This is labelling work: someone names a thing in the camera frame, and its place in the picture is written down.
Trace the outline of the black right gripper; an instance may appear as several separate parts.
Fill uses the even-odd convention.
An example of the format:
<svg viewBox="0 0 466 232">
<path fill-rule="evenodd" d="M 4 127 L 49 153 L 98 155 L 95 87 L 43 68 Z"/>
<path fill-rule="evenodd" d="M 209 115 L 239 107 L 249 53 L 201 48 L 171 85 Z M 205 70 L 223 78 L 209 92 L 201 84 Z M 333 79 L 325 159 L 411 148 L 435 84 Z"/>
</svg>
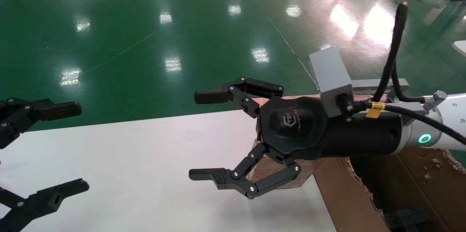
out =
<svg viewBox="0 0 466 232">
<path fill-rule="evenodd" d="M 235 189 L 248 199 L 254 199 L 298 177 L 301 166 L 293 159 L 385 156 L 400 148 L 402 123 L 398 115 L 377 119 L 361 116 L 351 121 L 341 116 L 329 118 L 320 97 L 283 99 L 283 93 L 281 85 L 244 76 L 211 91 L 195 91 L 197 104 L 232 102 L 250 117 L 258 117 L 262 143 L 257 143 L 233 170 L 190 169 L 189 178 L 193 181 L 211 180 L 218 190 Z M 260 108 L 249 95 L 270 100 Z M 251 182 L 247 175 L 264 155 L 278 157 L 278 162 L 285 168 Z"/>
</svg>

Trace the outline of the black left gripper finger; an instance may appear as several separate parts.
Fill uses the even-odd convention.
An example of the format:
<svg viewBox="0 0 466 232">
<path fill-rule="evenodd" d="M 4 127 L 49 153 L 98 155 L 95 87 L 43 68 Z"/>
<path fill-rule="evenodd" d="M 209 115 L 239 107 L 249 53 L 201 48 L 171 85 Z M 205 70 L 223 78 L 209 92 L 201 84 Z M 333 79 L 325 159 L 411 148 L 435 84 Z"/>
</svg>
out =
<svg viewBox="0 0 466 232">
<path fill-rule="evenodd" d="M 1 218 L 2 232 L 20 232 L 30 222 L 58 211 L 64 199 L 88 191 L 89 184 L 82 178 L 42 189 L 28 198 L 0 189 L 0 202 L 10 211 Z"/>
<path fill-rule="evenodd" d="M 0 102 L 0 148 L 4 149 L 38 121 L 54 121 L 82 114 L 78 102 L 53 103 L 50 99 L 26 101 L 8 98 Z"/>
</svg>

